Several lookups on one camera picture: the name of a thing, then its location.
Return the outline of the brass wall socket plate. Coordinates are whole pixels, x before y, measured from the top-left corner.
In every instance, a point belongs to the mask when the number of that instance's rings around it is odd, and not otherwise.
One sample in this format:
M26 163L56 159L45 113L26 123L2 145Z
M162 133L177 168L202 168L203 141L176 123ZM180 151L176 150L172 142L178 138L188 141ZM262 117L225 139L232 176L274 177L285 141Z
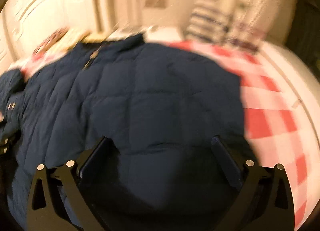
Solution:
M166 9L168 5L168 0L145 0L145 8L155 8L155 9Z

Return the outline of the colourful patterned pillow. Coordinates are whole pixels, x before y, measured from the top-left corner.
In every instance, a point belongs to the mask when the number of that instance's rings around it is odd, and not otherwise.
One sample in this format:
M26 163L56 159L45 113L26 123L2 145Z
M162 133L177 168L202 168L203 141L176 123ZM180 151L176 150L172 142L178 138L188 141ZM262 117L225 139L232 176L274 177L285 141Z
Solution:
M55 43L57 43L62 37L69 31L68 27L63 27L53 32L48 38L35 48L33 55L43 54L48 51Z

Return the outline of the red white checkered bed cover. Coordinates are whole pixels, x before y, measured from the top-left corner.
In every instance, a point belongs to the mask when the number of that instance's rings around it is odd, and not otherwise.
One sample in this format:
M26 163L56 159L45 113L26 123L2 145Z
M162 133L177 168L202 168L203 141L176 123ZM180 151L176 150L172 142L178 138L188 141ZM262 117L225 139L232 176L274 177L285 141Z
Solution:
M244 109L244 138L264 166L283 163L295 207L295 228L319 200L319 150L307 117L283 80L268 72L265 63L250 54L195 42L175 42L170 48L195 53L240 78Z

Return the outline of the white bedside table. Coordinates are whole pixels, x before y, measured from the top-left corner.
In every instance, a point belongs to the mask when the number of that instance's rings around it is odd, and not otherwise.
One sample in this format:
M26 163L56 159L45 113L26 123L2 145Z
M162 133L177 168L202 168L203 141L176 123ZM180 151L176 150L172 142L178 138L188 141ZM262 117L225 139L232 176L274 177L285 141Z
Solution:
M116 29L108 40L123 40L142 34L145 42L180 42L184 40L183 33L178 27L127 26Z

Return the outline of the navy blue quilted jacket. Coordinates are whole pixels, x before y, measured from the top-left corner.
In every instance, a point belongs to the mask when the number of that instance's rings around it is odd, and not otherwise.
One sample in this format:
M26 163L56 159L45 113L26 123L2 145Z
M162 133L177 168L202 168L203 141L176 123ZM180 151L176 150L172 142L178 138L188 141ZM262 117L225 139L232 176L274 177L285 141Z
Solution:
M113 141L83 195L112 230L212 230L233 204L235 169L221 167L219 136L247 158L240 78L201 55L138 34L79 43L25 80L1 75L1 140L12 145L1 193L1 230L27 228L31 183Z

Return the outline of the striped ship print curtain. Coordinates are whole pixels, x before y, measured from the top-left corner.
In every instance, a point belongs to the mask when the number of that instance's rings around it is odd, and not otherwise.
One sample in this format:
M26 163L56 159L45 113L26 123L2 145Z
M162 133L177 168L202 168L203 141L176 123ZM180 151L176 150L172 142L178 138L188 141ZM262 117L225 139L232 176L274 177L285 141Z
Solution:
M186 38L258 50L265 40L283 44L297 0L195 0Z

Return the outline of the cream wooden headboard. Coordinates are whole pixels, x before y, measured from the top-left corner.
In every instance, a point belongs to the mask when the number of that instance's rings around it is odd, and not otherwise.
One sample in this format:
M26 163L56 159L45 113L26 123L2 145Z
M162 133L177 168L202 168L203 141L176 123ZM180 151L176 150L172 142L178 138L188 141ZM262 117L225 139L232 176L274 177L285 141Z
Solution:
M30 55L55 30L112 31L108 0L6 0L1 9L1 66Z

